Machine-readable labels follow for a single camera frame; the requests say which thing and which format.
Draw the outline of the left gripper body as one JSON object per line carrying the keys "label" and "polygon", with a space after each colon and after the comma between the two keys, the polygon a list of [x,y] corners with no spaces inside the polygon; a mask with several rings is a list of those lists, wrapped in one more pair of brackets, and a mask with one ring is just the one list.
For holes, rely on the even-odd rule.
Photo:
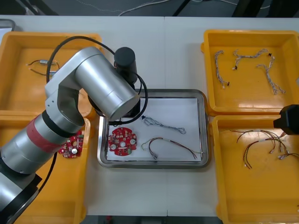
{"label": "left gripper body", "polygon": [[141,100],[128,112],[126,113],[126,118],[134,118],[136,117],[141,110]]}

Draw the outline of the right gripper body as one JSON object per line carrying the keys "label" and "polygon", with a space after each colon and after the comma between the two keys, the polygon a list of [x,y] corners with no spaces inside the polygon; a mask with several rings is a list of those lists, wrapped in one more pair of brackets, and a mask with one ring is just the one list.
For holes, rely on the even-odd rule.
{"label": "right gripper body", "polygon": [[299,134],[299,105],[288,105],[281,110],[281,129],[288,135]]}

